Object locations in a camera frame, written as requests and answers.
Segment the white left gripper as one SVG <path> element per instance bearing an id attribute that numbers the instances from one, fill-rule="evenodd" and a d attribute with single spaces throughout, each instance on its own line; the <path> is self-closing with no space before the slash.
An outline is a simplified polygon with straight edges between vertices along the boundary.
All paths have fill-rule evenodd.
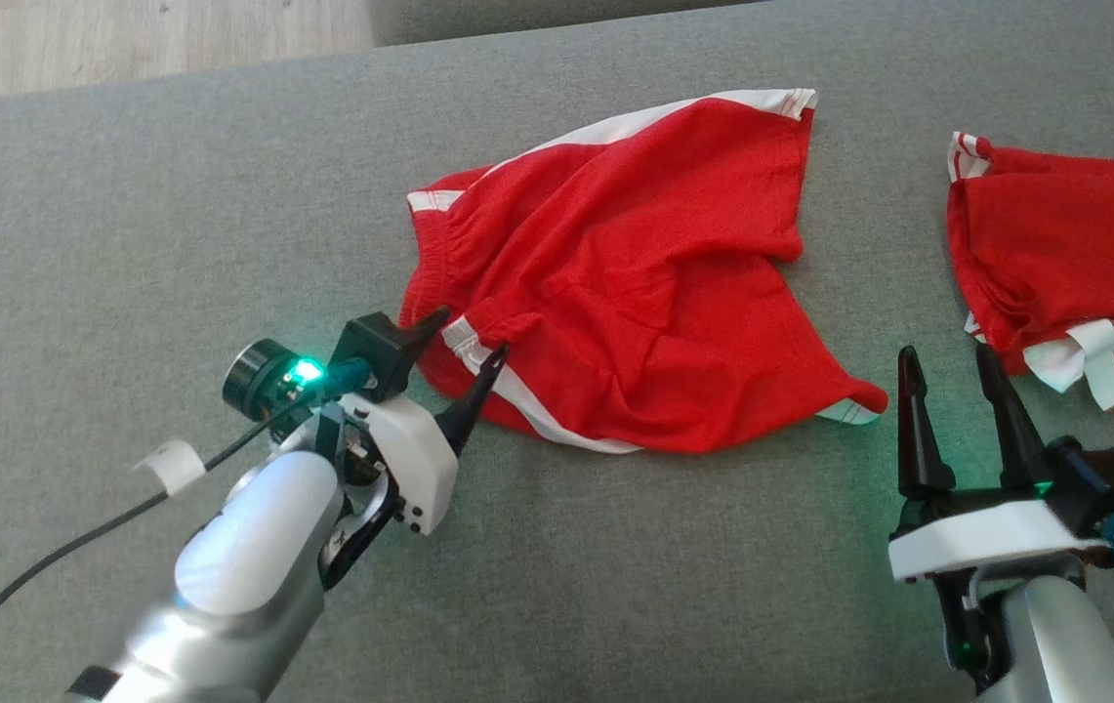
<path id="1" fill-rule="evenodd" d="M 405 365 L 417 365 L 449 316 L 439 306 L 400 329 Z M 459 458 L 508 355 L 508 344 L 494 349 L 466 394 L 437 414 L 405 396 L 372 403 L 346 394 L 321 409 L 317 453 L 332 460 L 341 499 L 317 557 L 321 587 L 338 587 L 388 525 L 428 537 L 444 520 Z"/>

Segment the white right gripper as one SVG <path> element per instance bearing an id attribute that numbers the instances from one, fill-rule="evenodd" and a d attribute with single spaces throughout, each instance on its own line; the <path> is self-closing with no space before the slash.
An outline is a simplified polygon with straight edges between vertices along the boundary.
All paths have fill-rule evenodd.
<path id="1" fill-rule="evenodd" d="M 913 346 L 901 348 L 897 491 L 906 499 L 888 537 L 887 559 L 896 582 L 931 583 L 948 666 L 976 685 L 993 685 L 1012 667 L 1012 645 L 1007 595 L 986 587 L 1059 577 L 1084 589 L 1084 563 L 1102 551 L 1105 541 L 1076 537 L 1038 490 L 1028 488 L 1052 484 L 1045 445 L 998 353 L 979 342 L 975 360 L 997 427 L 1004 489 L 951 491 L 957 480 L 937 448 L 922 365 Z"/>

